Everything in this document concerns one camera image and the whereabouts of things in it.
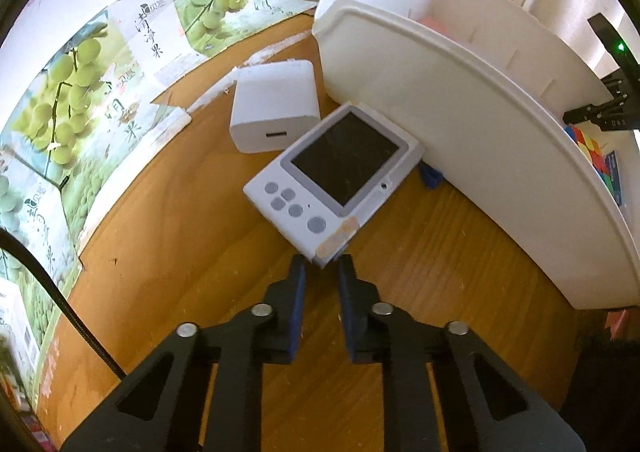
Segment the white dotted box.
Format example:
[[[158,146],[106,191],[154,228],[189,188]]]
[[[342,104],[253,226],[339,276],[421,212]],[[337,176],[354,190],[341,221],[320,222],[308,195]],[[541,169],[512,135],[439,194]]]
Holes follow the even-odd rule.
[[[373,108],[345,103],[243,188],[295,249],[323,268],[418,166],[422,143]]]

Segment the white plastic storage box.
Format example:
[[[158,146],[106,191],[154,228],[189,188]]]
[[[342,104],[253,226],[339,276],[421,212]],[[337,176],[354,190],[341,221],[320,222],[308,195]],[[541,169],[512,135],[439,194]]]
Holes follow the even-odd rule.
[[[418,19],[447,27],[442,36]],[[319,0],[312,27],[326,92],[375,108],[538,264],[577,309],[639,301],[639,168],[631,134],[618,207],[564,130],[608,90],[510,0]]]

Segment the multicolour puzzle cube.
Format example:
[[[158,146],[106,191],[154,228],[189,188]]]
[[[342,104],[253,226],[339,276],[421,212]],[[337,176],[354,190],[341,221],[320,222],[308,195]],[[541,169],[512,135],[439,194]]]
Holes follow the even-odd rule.
[[[574,141],[576,146],[578,146],[578,149],[582,151],[585,158],[589,160],[589,163],[596,170],[597,174],[608,189],[608,192],[613,194],[614,188],[612,175],[608,169],[608,165],[605,163],[605,158],[601,152],[598,142],[576,126],[566,126],[564,130]]]

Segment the clear dental floss box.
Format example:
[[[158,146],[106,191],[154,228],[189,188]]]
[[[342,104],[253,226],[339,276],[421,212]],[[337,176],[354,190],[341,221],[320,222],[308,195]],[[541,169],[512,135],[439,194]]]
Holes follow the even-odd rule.
[[[620,168],[616,152],[612,151],[605,155],[604,158],[606,168],[608,168],[608,190],[618,207],[623,205],[622,180],[620,180]]]

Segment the small blue object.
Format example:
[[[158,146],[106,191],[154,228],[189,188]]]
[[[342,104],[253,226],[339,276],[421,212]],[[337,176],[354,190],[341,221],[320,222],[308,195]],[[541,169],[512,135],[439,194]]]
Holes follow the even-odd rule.
[[[424,186],[430,190],[436,189],[444,180],[444,176],[439,170],[426,164],[423,160],[418,165],[418,171]]]

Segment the small white box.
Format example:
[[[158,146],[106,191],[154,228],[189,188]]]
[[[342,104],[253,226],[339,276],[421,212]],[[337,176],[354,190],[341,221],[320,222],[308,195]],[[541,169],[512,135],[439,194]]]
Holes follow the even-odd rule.
[[[258,64],[236,76],[229,132],[240,152],[284,150],[320,120],[310,61]]]

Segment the grape poster sheet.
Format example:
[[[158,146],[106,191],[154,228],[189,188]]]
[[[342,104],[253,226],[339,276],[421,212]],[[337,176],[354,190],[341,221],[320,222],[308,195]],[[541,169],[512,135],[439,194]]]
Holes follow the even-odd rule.
[[[1,227],[70,294],[81,252],[190,122],[167,90],[306,0],[33,0],[1,56]]]

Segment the device with green light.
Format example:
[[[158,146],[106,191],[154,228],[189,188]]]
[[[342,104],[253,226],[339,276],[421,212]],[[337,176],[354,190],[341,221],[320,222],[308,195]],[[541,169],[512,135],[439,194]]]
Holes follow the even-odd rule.
[[[638,82],[639,63],[611,22],[602,13],[597,13],[588,19],[588,23],[624,75],[632,82]]]

